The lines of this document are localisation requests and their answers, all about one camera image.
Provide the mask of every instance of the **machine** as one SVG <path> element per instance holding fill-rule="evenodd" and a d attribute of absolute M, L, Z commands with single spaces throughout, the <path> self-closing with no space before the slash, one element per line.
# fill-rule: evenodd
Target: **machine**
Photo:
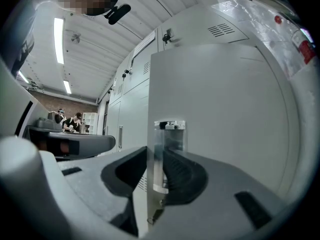
<path fill-rule="evenodd" d="M 304 193 L 320 133 L 318 59 L 292 49 L 304 64 L 290 71 L 273 52 L 217 8 L 182 11 L 119 66 L 106 136 L 57 132 L 1 63 L 1 185 L 47 239 L 267 236 Z"/>

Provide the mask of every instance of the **cabinet door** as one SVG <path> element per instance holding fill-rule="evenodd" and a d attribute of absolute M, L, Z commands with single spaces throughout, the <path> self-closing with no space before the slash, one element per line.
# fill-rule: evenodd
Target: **cabinet door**
<path fill-rule="evenodd" d="M 115 146 L 108 153 L 117 152 L 118 147 L 118 120 L 119 120 L 119 111 L 120 111 L 121 102 L 117 102 L 114 105 L 111 105 L 108 109 L 108 116 L 106 120 L 107 135 L 113 136 L 115 138 Z"/>
<path fill-rule="evenodd" d="M 122 97 L 119 113 L 122 150 L 147 145 L 148 103 L 148 79 Z"/>
<path fill-rule="evenodd" d="M 129 70 L 132 70 L 125 78 L 123 94 L 135 88 L 150 77 L 151 55 L 158 52 L 158 30 L 155 30 L 155 39 L 144 50 L 142 50 L 132 61 L 129 61 Z"/>
<path fill-rule="evenodd" d="M 111 91 L 110 95 L 110 104 L 117 101 L 119 98 L 121 98 L 124 90 L 125 81 L 122 78 L 123 73 L 128 68 L 129 59 L 131 58 L 131 53 L 124 59 L 124 61 L 120 64 L 118 67 L 116 74 L 115 74 L 115 86 L 113 87 L 113 90 Z"/>
<path fill-rule="evenodd" d="M 215 43 L 230 43 L 248 39 L 236 26 L 222 18 L 211 8 L 195 5 L 161 25 L 162 36 L 172 37 L 164 49 Z"/>

